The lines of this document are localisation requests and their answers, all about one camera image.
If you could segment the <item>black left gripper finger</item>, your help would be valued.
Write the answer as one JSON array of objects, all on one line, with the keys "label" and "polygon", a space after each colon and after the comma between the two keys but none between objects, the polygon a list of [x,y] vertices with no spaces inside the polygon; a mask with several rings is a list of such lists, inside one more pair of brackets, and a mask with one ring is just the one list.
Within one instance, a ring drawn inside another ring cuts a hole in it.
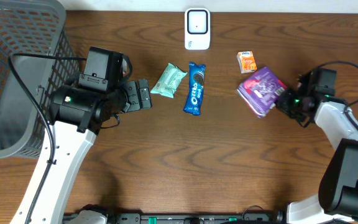
[{"label": "black left gripper finger", "polygon": [[152,100],[150,97],[149,83],[148,80],[143,78],[138,81],[139,84],[139,95],[140,95],[140,108],[150,109],[152,107]]},{"label": "black left gripper finger", "polygon": [[126,91],[128,95],[127,102],[129,103],[128,112],[140,110],[140,100],[139,100],[139,87],[136,81],[126,82]]}]

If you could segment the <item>red purple snack bag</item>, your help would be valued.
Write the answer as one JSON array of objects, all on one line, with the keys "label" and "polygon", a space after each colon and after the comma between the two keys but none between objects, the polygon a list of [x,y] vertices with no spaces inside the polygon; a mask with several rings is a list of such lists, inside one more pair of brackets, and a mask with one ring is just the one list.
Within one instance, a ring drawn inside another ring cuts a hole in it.
[{"label": "red purple snack bag", "polygon": [[262,118],[275,106],[287,86],[268,67],[257,70],[237,88],[238,94],[257,117]]}]

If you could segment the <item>small orange carton box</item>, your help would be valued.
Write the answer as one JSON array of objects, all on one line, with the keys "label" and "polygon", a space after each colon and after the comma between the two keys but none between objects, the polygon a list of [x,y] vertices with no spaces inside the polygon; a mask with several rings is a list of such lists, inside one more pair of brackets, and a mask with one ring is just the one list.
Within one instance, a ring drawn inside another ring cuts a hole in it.
[{"label": "small orange carton box", "polygon": [[241,73],[251,73],[257,70],[256,61],[252,51],[238,52],[237,61],[239,62]]}]

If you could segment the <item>blue Oreo cookie pack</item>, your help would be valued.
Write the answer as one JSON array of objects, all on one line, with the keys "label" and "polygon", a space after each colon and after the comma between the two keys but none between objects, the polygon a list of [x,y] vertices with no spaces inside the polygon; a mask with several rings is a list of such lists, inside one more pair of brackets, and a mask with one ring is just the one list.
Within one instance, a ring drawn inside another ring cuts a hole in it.
[{"label": "blue Oreo cookie pack", "polygon": [[184,112],[199,116],[201,114],[201,105],[204,93],[205,65],[197,65],[194,62],[189,63],[190,81],[189,93],[185,103]]}]

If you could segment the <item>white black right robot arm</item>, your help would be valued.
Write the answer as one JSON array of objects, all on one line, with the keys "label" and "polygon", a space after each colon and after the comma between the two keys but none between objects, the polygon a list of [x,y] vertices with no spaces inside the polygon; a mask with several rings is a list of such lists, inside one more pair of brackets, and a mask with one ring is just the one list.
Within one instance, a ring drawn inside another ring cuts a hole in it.
[{"label": "white black right robot arm", "polygon": [[284,91],[276,102],[290,118],[309,118],[335,150],[318,194],[287,207],[288,223],[358,222],[358,122],[347,101],[317,91]]}]

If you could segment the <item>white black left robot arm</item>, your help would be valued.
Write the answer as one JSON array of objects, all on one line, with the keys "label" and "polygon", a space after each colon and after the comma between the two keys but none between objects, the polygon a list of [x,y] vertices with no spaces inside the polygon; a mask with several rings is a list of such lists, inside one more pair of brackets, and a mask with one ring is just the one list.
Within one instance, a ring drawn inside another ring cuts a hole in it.
[{"label": "white black left robot arm", "polygon": [[63,85],[52,94],[52,123],[12,223],[61,223],[76,175],[102,123],[152,106],[146,79],[110,93]]}]

